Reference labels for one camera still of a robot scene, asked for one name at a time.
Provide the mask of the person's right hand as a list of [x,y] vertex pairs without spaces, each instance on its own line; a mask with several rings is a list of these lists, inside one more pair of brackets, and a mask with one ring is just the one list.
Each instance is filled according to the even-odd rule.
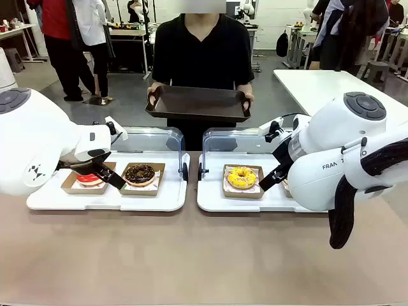
[[161,82],[153,82],[152,85],[147,89],[147,97],[150,105],[154,106],[156,102],[155,91],[158,87],[163,85],[165,84]]

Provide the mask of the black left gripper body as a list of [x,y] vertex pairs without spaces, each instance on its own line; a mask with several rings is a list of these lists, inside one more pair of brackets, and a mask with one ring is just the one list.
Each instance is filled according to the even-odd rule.
[[56,170],[70,169],[76,172],[100,172],[107,169],[103,166],[105,160],[110,156],[111,152],[106,152],[96,157],[86,157],[85,161],[80,161],[74,156],[73,151],[60,157]]

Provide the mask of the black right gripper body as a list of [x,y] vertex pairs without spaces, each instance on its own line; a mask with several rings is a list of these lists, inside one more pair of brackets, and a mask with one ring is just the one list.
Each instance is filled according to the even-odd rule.
[[289,143],[291,137],[287,137],[278,144],[277,148],[272,152],[272,155],[276,160],[279,162],[280,166],[283,168],[289,169],[292,164],[293,160],[289,155]]

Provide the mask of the person's left hand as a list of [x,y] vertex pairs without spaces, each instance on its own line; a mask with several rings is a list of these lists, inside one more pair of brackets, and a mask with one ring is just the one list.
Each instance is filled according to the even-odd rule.
[[251,102],[254,102],[254,95],[253,95],[253,90],[252,90],[252,84],[244,84],[244,85],[238,85],[237,86],[238,91],[242,91],[245,94],[245,97]]

